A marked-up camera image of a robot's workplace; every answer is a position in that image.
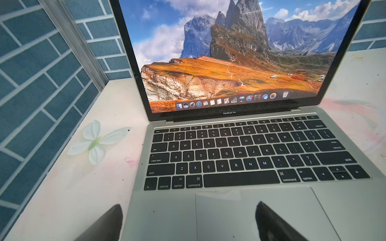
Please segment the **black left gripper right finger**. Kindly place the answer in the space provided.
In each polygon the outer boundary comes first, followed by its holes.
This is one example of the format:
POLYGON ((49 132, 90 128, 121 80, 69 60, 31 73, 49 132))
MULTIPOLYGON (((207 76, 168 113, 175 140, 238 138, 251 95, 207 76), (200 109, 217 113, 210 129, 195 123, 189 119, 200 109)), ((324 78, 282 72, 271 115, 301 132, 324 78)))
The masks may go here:
POLYGON ((261 241, 307 241, 262 201, 256 207, 255 220, 261 241))

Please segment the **silver laptop with mountain wallpaper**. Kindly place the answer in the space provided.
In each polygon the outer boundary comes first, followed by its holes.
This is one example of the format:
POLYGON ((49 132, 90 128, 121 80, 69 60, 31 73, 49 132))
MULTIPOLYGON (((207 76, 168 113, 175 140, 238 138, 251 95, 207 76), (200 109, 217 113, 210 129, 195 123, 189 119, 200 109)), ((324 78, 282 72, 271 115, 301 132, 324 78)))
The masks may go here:
POLYGON ((134 2, 110 4, 149 120, 122 240, 260 241, 260 201, 308 241, 385 240, 386 177, 319 108, 369 1, 313 55, 273 52, 259 2, 231 1, 205 55, 143 65, 134 2))

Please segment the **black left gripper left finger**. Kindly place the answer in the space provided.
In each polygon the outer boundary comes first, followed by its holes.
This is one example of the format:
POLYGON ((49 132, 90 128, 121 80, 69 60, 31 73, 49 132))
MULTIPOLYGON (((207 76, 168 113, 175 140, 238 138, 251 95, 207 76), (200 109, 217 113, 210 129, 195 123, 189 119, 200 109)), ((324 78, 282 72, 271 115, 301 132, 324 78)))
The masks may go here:
POLYGON ((118 241, 122 225, 122 208, 116 204, 78 236, 75 241, 118 241))

